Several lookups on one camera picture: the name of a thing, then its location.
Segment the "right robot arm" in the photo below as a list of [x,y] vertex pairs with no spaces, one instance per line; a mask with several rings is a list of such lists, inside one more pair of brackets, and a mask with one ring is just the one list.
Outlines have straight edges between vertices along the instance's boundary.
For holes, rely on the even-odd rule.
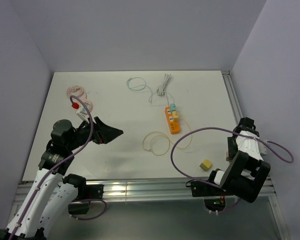
[[229,166],[225,171],[212,171],[206,189],[212,195],[225,190],[253,203],[264,185],[271,165],[264,162],[261,156],[257,141],[260,134],[253,119],[241,118],[233,131],[234,134],[227,138]]

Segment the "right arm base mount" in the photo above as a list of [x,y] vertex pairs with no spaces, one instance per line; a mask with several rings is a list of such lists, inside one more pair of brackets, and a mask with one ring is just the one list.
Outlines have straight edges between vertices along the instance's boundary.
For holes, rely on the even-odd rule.
[[191,189],[192,197],[203,197],[204,205],[209,211],[219,212],[226,208],[225,191],[196,180],[188,180],[185,186]]

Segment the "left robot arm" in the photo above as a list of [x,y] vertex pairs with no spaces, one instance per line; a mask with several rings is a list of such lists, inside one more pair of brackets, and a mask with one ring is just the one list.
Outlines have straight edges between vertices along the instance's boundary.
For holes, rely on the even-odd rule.
[[83,121],[78,128],[67,119],[57,121],[31,189],[12,221],[0,229],[0,240],[47,239],[64,209],[74,200],[85,202],[88,198],[86,179],[66,175],[75,156],[73,151],[82,150],[89,142],[108,144],[123,133],[98,117]]

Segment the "teal plug adapter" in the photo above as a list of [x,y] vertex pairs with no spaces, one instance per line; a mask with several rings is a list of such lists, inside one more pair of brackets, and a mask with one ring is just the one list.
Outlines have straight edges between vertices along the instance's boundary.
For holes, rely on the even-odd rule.
[[174,103],[171,103],[171,104],[169,105],[168,110],[172,113],[172,112],[174,112],[174,111],[177,110],[177,107],[176,107],[176,105],[175,105]]

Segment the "orange power strip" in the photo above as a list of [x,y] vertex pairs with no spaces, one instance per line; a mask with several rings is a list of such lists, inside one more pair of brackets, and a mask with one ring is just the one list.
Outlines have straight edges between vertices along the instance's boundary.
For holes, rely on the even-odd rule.
[[172,135],[179,134],[181,132],[181,127],[179,124],[180,115],[179,115],[179,118],[174,119],[172,116],[172,112],[169,111],[169,106],[167,106],[165,108],[164,113],[165,113],[165,117],[167,120],[167,124],[168,124],[170,133]]

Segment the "pink round power socket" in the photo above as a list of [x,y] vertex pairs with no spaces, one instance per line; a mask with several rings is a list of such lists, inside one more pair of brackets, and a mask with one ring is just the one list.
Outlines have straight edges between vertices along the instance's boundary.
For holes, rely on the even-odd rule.
[[66,90],[66,95],[68,98],[70,98],[71,95],[78,97],[83,103],[87,104],[88,109],[90,111],[93,110],[93,103],[88,99],[88,94],[82,86],[79,85],[70,86]]

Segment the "dark yellow plug adapter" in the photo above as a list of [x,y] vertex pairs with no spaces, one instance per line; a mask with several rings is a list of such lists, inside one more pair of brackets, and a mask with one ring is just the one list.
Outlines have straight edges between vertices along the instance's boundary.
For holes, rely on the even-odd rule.
[[203,171],[207,172],[212,167],[212,163],[208,159],[205,159],[203,162],[200,163],[199,167]]

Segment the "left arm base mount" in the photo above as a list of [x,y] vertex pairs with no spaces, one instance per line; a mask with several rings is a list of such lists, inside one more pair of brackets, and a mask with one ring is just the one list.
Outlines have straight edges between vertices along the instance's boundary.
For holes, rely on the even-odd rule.
[[103,198],[103,184],[88,184],[84,189],[79,188],[78,196],[68,205],[70,215],[86,215],[91,208],[91,200]]

